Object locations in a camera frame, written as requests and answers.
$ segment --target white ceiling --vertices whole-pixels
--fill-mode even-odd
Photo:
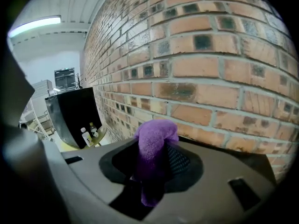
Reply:
[[[105,0],[31,0],[11,29],[41,18],[60,15],[61,23],[35,28],[11,39],[17,61],[28,61],[62,50],[82,50],[86,33]]]

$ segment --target ceiling light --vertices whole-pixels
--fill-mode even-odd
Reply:
[[[34,29],[34,28],[38,28],[38,27],[42,27],[42,26],[46,26],[46,25],[51,25],[51,24],[58,24],[60,22],[61,22],[60,17],[51,17],[51,18],[45,18],[45,19],[41,19],[41,20],[37,20],[37,21],[32,21],[32,22],[21,25],[21,26],[15,28],[14,30],[10,31],[8,33],[8,36],[10,38],[12,38],[22,32],[28,31],[30,29]]]

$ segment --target bottle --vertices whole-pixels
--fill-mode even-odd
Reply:
[[[90,137],[90,134],[86,131],[86,129],[83,127],[81,128],[81,132],[82,132],[82,137],[85,141],[85,143],[87,144],[88,147],[93,145],[93,140]]]
[[[93,122],[90,122],[89,125],[90,125],[90,131],[92,132],[93,136],[98,137],[99,134],[97,132],[97,127],[93,125]]]

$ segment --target white wall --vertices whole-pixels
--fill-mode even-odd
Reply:
[[[50,56],[43,56],[19,65],[30,84],[42,80],[50,80],[55,87],[54,71],[63,68],[75,68],[75,74],[80,76],[80,51],[62,51]]]

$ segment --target purple towel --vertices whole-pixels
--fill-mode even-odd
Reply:
[[[177,126],[167,119],[150,120],[138,127],[139,153],[133,179],[142,184],[141,201],[154,207],[164,194],[164,141],[178,141]]]

